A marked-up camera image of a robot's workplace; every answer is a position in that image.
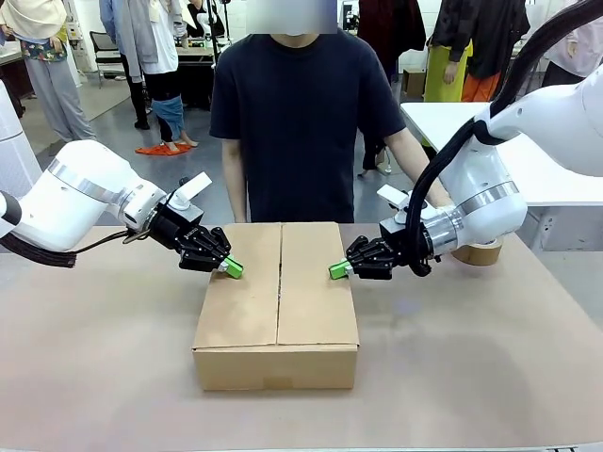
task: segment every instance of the orange slippers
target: orange slippers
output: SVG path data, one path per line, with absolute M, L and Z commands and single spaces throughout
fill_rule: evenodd
M 170 148 L 165 144 L 161 143 L 152 148 L 138 148 L 135 150 L 136 153 L 142 153 L 144 155 L 180 155 L 181 153 L 187 153 L 192 149 L 192 146 L 187 144 L 176 143 L 176 147 L 178 148 L 177 152 L 170 151 Z

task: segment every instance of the cardboard box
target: cardboard box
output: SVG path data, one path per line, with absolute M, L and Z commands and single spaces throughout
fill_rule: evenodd
M 225 228 L 242 279 L 211 277 L 193 345 L 205 390 L 350 389 L 358 330 L 334 223 Z
M 407 97 L 422 99 L 425 93 L 425 81 L 427 73 L 425 71 L 407 71 L 402 75 L 402 90 Z

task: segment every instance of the tape roll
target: tape roll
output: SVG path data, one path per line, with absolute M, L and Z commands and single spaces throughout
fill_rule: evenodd
M 452 255 L 470 266 L 493 266 L 498 262 L 502 250 L 502 239 L 486 245 L 469 245 L 454 251 Z

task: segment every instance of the man's arm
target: man's arm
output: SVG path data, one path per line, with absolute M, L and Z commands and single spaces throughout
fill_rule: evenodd
M 392 95 L 377 55 L 367 44 L 365 46 L 360 59 L 362 76 L 358 126 L 363 134 L 383 139 L 400 168 L 416 182 L 427 168 L 429 159 L 406 128 L 399 102 Z M 450 203 L 446 190 L 439 182 L 433 185 L 428 198 L 436 206 Z
M 247 183 L 243 165 L 236 55 L 227 49 L 220 57 L 214 76 L 209 135 L 222 140 L 222 167 L 231 207 L 237 223 L 247 221 Z
M 222 140 L 222 167 L 235 222 L 245 223 L 247 221 L 247 184 L 245 183 L 240 140 Z
M 99 8 L 101 10 L 101 22 L 105 27 L 105 31 L 109 35 L 113 43 L 115 43 L 117 41 L 117 32 L 115 30 L 115 18 L 113 17 L 112 0 L 100 0 Z
M 416 182 L 430 161 L 421 144 L 408 129 L 400 130 L 383 141 L 394 155 L 399 167 Z M 436 207 L 452 204 L 452 200 L 439 181 L 436 181 L 428 194 L 428 201 Z

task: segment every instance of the black t-shirt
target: black t-shirt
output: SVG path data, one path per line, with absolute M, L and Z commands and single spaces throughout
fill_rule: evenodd
M 250 35 L 216 68 L 210 135 L 240 139 L 255 222 L 353 222 L 357 128 L 404 127 L 375 52 L 342 30 L 301 49 Z

